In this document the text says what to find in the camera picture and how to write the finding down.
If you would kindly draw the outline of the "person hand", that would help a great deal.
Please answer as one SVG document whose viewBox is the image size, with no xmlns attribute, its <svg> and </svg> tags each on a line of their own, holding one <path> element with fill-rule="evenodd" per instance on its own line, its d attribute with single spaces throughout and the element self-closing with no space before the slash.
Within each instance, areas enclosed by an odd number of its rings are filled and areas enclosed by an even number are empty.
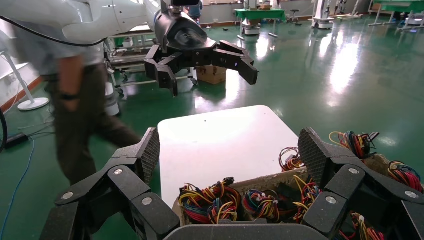
<svg viewBox="0 0 424 240">
<path fill-rule="evenodd" d="M 73 100 L 65 100 L 62 99 L 61 103 L 63 105 L 63 107 L 68 111 L 68 112 L 75 112 L 78 110 L 79 107 L 79 103 L 80 100 L 79 99 L 73 99 Z"/>
</svg>

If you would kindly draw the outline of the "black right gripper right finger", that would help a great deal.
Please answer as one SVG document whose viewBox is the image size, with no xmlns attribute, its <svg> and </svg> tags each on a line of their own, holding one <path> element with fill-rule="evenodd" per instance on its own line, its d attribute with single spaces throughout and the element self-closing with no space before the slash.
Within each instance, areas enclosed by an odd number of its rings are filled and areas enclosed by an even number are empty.
<svg viewBox="0 0 424 240">
<path fill-rule="evenodd" d="M 320 194 L 302 223 L 333 239 L 345 220 L 358 213 L 388 240 L 424 237 L 424 195 L 366 166 L 347 148 L 302 129 L 298 150 Z"/>
</svg>

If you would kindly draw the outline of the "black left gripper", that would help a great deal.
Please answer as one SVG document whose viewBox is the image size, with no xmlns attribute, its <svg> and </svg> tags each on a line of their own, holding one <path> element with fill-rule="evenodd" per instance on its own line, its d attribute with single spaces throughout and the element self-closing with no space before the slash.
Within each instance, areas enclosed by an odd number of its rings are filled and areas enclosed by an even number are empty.
<svg viewBox="0 0 424 240">
<path fill-rule="evenodd" d="M 144 58 L 146 76 L 178 95 L 175 76 L 181 67 L 214 65 L 237 71 L 249 84 L 255 85 L 259 71 L 249 51 L 221 40 L 218 44 L 187 14 L 160 13 L 154 23 L 154 32 L 160 45 L 153 45 Z"/>
</svg>

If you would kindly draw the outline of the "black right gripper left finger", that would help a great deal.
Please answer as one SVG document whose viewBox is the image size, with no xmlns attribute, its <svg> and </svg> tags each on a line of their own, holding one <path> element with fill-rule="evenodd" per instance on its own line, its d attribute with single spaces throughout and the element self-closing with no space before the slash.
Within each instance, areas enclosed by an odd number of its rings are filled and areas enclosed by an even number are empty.
<svg viewBox="0 0 424 240">
<path fill-rule="evenodd" d="M 139 143 L 118 149 L 101 170 L 57 196 L 40 238 L 90 240 L 120 213 L 140 240 L 165 239 L 181 224 L 150 186 L 160 147 L 151 127 Z"/>
</svg>

